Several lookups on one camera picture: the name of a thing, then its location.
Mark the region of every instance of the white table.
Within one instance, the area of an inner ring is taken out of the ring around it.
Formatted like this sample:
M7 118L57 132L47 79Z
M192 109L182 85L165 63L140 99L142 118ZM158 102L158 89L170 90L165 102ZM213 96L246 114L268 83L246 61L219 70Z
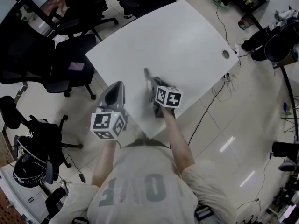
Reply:
M131 22L86 55L108 86L119 80L125 84L125 108L149 138L165 124L149 104L144 67L183 91L178 117L238 61L216 29L184 0Z

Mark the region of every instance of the black cable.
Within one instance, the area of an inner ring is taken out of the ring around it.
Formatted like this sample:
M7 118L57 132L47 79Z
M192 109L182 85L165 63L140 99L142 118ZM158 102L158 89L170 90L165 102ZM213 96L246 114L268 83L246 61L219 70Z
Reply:
M265 171L266 171L266 168L267 168L268 164L270 163L270 160L271 160L271 158L269 159L269 161L267 162L265 168L263 169L263 175L264 175L263 183L262 183L262 186L261 186L259 192L258 192L257 195L256 195L255 200L252 200L252 201L250 201L250 202L243 203L243 204L242 204L241 206L239 206L236 210L238 210L240 207L242 207L242 206L245 205L245 204L260 201L260 200L257 198L257 196L258 196L258 195L260 194L260 192L262 191L263 184L265 183L265 180L266 180L266 174L265 174Z
M60 177L60 182L55 182L55 181L53 181L54 183L61 183L61 181L62 181L62 177L59 175L59 174L57 174L58 175L58 177Z
M243 55L243 56L248 56L248 54L250 54L250 53L251 53L251 51L248 52L247 54ZM238 58L243 57L243 56L238 56Z
M252 203L252 202L257 202L257 200L253 200L253 201L250 201L250 202L243 203L240 207L242 207L242 206L245 205L245 204Z
M223 86L221 87L221 89L218 91L217 95L220 93L220 91L223 89L223 87L224 87L224 84L223 84ZM207 113L208 109L210 108L211 104L212 104L212 103L214 102L214 100L216 99L217 95L214 96L212 102L211 102L211 103L209 104L209 106L207 107L206 112L201 116L201 119L200 119L198 125L196 126L196 129L194 130L194 132L193 132L193 134L192 134L190 140L189 140L188 146L190 145L190 142L191 142L191 140L192 140L192 138L193 138L193 136L194 136L194 134L195 134L197 128L199 127L199 125L200 125L202 119L204 118L204 116L205 116L205 114Z
M67 157L66 157L66 159L65 159L65 160L67 160L67 158L68 158L68 157L70 157L70 158L71 158L71 156L69 155L69 153L67 153ZM82 173L81 173L81 171L79 170L79 168L77 168L77 166L76 166L76 164L75 164L75 162L73 161L73 159L72 159L72 158L71 158L71 161L73 162L73 164L74 164L75 168L76 168L76 169L79 171L79 173L80 173L80 174L82 174Z
M12 146L10 146L10 147L8 148L7 152L6 152L6 162L7 162L11 167L14 167L14 166L11 165L10 162L8 162L8 158L7 158L7 156L8 156L8 152L10 151L10 149L13 148L13 147L15 147L15 146L18 147L19 145L12 145Z
M264 178L263 178L263 183L262 183L262 186L261 186L261 189L259 190L259 192L257 193L256 195L256 199L257 199L257 196L260 194L260 192L262 191L262 188L263 188L263 184L265 183L265 180L266 180L266 174L265 174L265 171L266 171L266 168L268 166L268 164L270 163L270 160L268 161L268 163L266 164L265 168L263 169L263 175L264 175Z
M212 1L213 1L213 3L217 6L217 9L216 9L216 15L217 15L218 20L223 24L223 27L224 27L224 30L225 30L225 39L226 39L226 41L228 42L228 32L226 31L225 25L224 25L224 23L220 20L219 15L218 15L218 8L219 8L219 6L217 5L217 3L216 3L214 0L212 0Z

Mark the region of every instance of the gray t-shirt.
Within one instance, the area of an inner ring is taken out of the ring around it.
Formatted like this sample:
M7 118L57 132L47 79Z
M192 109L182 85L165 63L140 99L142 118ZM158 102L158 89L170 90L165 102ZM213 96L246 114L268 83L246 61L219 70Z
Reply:
M127 147L118 151L115 160L100 189L71 185L64 206L50 223L71 223L88 210L90 224L193 224L198 203L214 212L202 223L235 223L235 211L217 182L209 174L201 175L197 165L186 168L180 177L171 150Z

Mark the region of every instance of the tiled floor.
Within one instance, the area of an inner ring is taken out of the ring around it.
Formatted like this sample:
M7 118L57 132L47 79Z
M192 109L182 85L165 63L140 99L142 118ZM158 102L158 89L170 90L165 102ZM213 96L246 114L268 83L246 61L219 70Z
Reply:
M225 37L223 25L218 21L216 5L211 0L186 0L196 8ZM130 22L123 18L123 9L116 0L107 0L106 18L116 17L119 25L106 23L97 27L100 36L105 39L123 25ZM257 28L252 26L242 31L237 22L241 18L233 8L219 9L219 17L226 25L230 44L242 43ZM218 177L234 207L255 199L264 180L264 168L269 161L273 141L293 142L293 133L283 133L287 124L281 120L283 102L289 102L288 92L280 70L274 72L268 61L255 62L250 56L241 58L242 65L236 64L230 71L235 74L235 91L230 93L227 87L219 94L203 118L190 147L196 162L210 159L216 163ZM215 85L220 89L223 81ZM95 74L91 89L99 96L105 84ZM214 98L208 91L198 102L178 118L179 126L187 140L190 139L196 125L206 108ZM85 87L74 89L70 98L63 94L48 94L36 83L29 83L22 95L18 108L26 116L34 115L39 119L58 123L64 114L69 116L65 122L63 134L73 139L72 143L83 143L82 150L65 150L69 153L78 169L84 174L87 183L91 182L92 172L101 153L102 143L89 131L91 113L96 102L90 100ZM130 118L127 131L119 140L122 146L135 138L136 123ZM8 130L10 140L15 134L24 134L26 129ZM168 145L166 133L161 132L157 139ZM286 175L278 170L280 158L272 158L265 170L266 179L259 194L262 210L282 186ZM79 172L73 165L66 168L63 164L59 174L72 182L80 182ZM54 190L58 184L48 185ZM239 219L248 214L259 213L258 203L250 203L238 210Z

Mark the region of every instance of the hand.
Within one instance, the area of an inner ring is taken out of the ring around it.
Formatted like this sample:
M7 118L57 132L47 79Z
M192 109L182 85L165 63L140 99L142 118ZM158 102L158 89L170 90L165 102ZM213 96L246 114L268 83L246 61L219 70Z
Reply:
M164 106L160 106L160 107L161 107L161 111L162 111L163 116L164 116L165 119L169 118L169 117L173 118L171 108L165 108Z

